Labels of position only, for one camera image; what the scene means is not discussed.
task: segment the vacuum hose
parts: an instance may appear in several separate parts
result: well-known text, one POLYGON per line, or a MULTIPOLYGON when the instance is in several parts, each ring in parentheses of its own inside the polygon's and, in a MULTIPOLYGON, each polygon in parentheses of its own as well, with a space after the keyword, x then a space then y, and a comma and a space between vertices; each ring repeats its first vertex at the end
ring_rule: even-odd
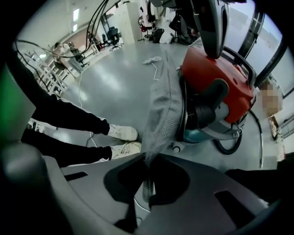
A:
MULTIPOLYGON (((262 168, 262 166, 263 166, 263 139, 262 139, 262 129, 261 129, 261 125, 260 125, 259 119, 254 114, 254 112, 252 110, 249 110, 249 113, 252 115, 252 117, 254 118, 255 122, 257 123, 258 129, 259 129, 259 132, 260 132, 261 153, 260 153, 260 165, 259 165, 259 167, 262 168)), ((233 154, 234 152, 237 151, 237 149, 239 148, 239 146, 241 144, 241 140, 242 140, 242 134, 239 136, 239 138, 236 141, 235 145, 231 149, 225 149, 224 146, 221 144, 221 142, 219 140, 213 140, 213 143, 216 146, 217 150, 220 151, 222 154, 230 155, 230 154, 233 154)))

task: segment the green object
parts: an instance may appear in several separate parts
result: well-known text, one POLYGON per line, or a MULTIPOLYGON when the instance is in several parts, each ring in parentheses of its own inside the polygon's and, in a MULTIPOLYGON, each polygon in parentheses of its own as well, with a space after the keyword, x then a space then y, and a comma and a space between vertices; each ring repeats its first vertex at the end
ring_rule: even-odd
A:
POLYGON ((34 110, 34 105, 4 65, 0 77, 0 146, 21 139, 34 110))

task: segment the metal rack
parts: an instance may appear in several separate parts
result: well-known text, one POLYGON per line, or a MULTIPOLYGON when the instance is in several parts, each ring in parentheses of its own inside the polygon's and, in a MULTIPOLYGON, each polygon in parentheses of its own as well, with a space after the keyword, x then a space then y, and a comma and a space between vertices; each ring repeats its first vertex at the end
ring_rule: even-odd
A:
MULTIPOLYGON (((33 52, 33 54, 24 53, 23 56, 25 60, 38 71, 41 79, 46 84, 50 95, 61 95, 68 88, 68 85, 66 84, 64 79, 69 75, 70 72, 67 70, 59 70, 58 68, 56 68, 54 64, 54 59, 52 59, 52 61, 47 64, 45 61, 39 58, 35 51, 33 52)), ((21 61, 33 73, 38 84, 47 91, 44 83, 41 82, 40 78, 37 76, 36 71, 32 70, 26 64, 26 62, 23 61, 22 58, 21 61)))

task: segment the white rope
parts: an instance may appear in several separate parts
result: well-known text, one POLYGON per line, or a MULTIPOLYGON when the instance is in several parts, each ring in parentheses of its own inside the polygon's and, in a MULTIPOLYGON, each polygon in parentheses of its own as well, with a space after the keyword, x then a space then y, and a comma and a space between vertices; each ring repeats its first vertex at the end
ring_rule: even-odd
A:
MULTIPOLYGON (((80 80, 79 80, 79 87, 80 87, 80 85, 81 85, 81 81, 82 81, 82 74, 83 74, 83 72, 81 72, 81 78, 80 78, 80 80)), ((79 95, 79 103, 80 103, 80 105, 81 105, 81 108, 83 108, 83 103, 82 103, 82 101, 81 101, 81 96, 79 95)), ((94 145, 95 145, 95 147, 96 148, 98 148, 97 147, 97 144, 95 143, 95 141, 93 140, 93 138, 92 138, 92 132, 90 131, 90 137, 91 137, 91 140, 92 140, 92 142, 94 143, 94 145)))
POLYGON ((142 206, 138 203, 138 201, 137 201, 135 198, 134 198, 134 201, 135 201, 135 203, 137 204, 137 206, 138 206, 139 208, 141 208, 142 210, 144 210, 144 211, 150 213, 150 211, 147 210, 146 208, 142 207, 142 206))
POLYGON ((155 78, 156 77, 156 73, 157 73, 157 68, 156 66, 153 64, 153 62, 159 62, 161 61, 162 58, 159 57, 159 56, 156 56, 156 57, 153 57, 153 58, 149 58, 148 60, 145 60, 142 64, 152 64, 154 67, 155 67, 155 74, 154 74, 154 77, 153 77, 153 80, 157 80, 159 81, 159 79, 155 78))

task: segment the vacuum cleaner handle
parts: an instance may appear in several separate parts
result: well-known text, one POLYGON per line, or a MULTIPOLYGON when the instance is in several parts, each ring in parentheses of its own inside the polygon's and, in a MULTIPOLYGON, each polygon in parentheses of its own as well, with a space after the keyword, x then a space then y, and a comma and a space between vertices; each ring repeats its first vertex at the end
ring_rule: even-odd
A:
POLYGON ((256 72, 255 70, 248 64, 248 62, 240 56, 237 52, 233 51, 232 49, 224 46, 223 49, 225 52, 229 53, 230 55, 234 56, 240 63, 244 65, 244 67, 248 70, 249 76, 248 76, 248 82, 249 87, 253 87, 256 79, 256 72))

